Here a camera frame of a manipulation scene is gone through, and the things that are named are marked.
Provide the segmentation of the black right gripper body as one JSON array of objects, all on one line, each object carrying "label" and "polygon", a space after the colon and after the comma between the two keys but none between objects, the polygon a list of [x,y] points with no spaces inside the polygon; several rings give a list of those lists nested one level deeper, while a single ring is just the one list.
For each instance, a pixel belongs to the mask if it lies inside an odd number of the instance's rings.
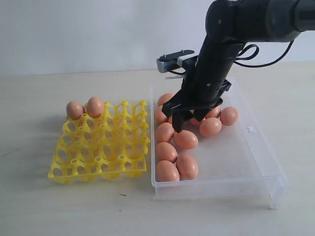
[{"label": "black right gripper body", "polygon": [[212,108],[233,62],[245,44],[240,40],[215,43],[205,39],[195,68],[187,74],[181,90],[172,99],[172,110]]}]

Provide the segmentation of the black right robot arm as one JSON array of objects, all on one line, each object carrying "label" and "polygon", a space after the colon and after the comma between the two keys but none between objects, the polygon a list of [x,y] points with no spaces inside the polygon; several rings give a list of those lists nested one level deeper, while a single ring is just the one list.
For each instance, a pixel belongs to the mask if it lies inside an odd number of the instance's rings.
[{"label": "black right robot arm", "polygon": [[244,53],[258,42],[292,45],[302,32],[315,28],[312,0],[216,0],[208,8],[206,36],[198,54],[181,50],[157,59],[159,72],[177,74],[180,90],[162,106],[181,132],[190,119],[201,121],[222,104],[231,83],[226,79],[233,64],[245,66]]}]

